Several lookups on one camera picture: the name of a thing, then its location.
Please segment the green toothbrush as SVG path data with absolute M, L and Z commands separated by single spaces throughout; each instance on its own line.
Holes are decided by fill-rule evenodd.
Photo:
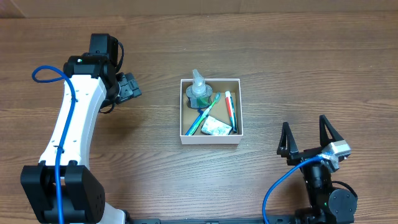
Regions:
M 200 120 L 197 122 L 197 124 L 196 124 L 196 125 L 193 127 L 193 129 L 190 131 L 189 136 L 192 136 L 192 135 L 195 134 L 195 132 L 197 131 L 197 129 L 198 129 L 199 125 L 201 124 L 201 122 L 208 116 L 208 114 L 210 113 L 212 107 L 213 107 L 217 102 L 219 102 L 220 98 L 221 98 L 221 93 L 218 92 L 218 93 L 215 95 L 214 100 L 213 100 L 213 102 L 211 103 L 211 105 L 203 112 L 203 114 L 202 114 Z

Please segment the white cardboard box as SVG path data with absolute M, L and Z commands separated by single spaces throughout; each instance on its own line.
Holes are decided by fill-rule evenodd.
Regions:
M 213 93 L 220 92 L 221 99 L 210 110 L 209 115 L 226 123 L 230 123 L 228 110 L 226 107 L 225 92 L 229 91 L 233 98 L 235 117 L 237 120 L 237 133 L 227 136 L 212 136 L 196 131 L 193 136 L 185 133 L 200 114 L 198 111 L 188 107 L 186 89 L 192 84 L 192 79 L 182 79 L 180 81 L 180 139 L 182 144 L 239 144 L 243 137 L 243 112 L 241 103 L 241 82 L 238 78 L 207 78 L 206 84 L 212 87 Z

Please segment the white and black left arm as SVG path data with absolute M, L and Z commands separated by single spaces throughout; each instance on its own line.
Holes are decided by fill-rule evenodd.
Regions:
M 89 51 L 71 56 L 62 69 L 42 65 L 64 82 L 52 137 L 34 166 L 24 166 L 21 185 L 40 223 L 132 223 L 130 214 L 106 202 L 104 187 L 90 172 L 96 119 L 142 92 L 131 73 L 120 71 L 124 47 L 109 34 L 92 34 Z

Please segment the green soap packet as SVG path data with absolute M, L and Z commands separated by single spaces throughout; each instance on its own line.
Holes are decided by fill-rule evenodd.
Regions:
M 232 127 L 212 116 L 208 116 L 201 127 L 203 134 L 212 136 L 227 136 L 232 131 Z

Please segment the clear soap pump bottle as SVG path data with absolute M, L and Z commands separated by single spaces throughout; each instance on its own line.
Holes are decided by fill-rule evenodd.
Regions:
M 192 109 L 207 108 L 211 105 L 211 96 L 213 94 L 212 87 L 206 84 L 205 78 L 197 69 L 192 70 L 193 81 L 186 89 L 188 98 L 188 107 Z

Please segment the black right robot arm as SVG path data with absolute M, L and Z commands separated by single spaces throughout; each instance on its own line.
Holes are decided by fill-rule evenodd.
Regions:
M 301 171 L 310 203 L 309 207 L 296 210 L 289 221 L 353 223 L 358 195 L 348 184 L 331 179 L 332 173 L 351 154 L 351 148 L 326 116 L 319 117 L 319 127 L 320 146 L 300 152 L 288 122 L 282 125 L 277 154 Z

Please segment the blue toothpaste tube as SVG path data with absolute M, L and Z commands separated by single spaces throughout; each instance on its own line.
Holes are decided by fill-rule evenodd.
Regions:
M 234 110 L 233 98 L 230 91 L 225 92 L 225 101 L 228 109 L 228 116 L 231 121 L 231 127 L 234 133 L 238 132 L 236 113 Z

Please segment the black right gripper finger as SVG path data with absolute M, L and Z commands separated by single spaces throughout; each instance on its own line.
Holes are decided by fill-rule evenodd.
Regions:
M 293 157 L 298 153 L 299 150 L 295 143 L 295 139 L 290 129 L 289 123 L 284 122 L 282 125 L 279 146 L 277 148 L 277 155 L 280 155 L 281 157 Z
M 324 114 L 320 115 L 319 117 L 319 127 L 320 127 L 320 145 L 322 147 L 326 147 L 331 142 L 337 142 L 343 140 L 343 137 L 331 125 L 331 123 Z

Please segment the blue disposable razor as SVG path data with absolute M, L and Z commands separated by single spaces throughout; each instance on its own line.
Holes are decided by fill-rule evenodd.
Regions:
M 197 124 L 197 122 L 200 120 L 202 114 L 203 114 L 203 110 L 201 109 L 197 109 L 197 112 L 199 113 L 199 115 L 197 116 L 197 118 L 194 120 L 194 122 L 192 123 L 192 125 L 190 126 L 190 128 L 188 129 L 188 131 L 185 133 L 186 136 L 189 135 L 190 131 L 193 129 L 193 127 Z

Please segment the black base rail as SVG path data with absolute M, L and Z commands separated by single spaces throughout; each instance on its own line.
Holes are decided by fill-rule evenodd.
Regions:
M 293 215 L 268 216 L 270 224 L 296 224 L 300 223 Z M 221 219 L 183 219 L 160 220 L 158 218 L 132 219 L 127 217 L 127 224 L 265 224 L 263 218 L 221 218 Z

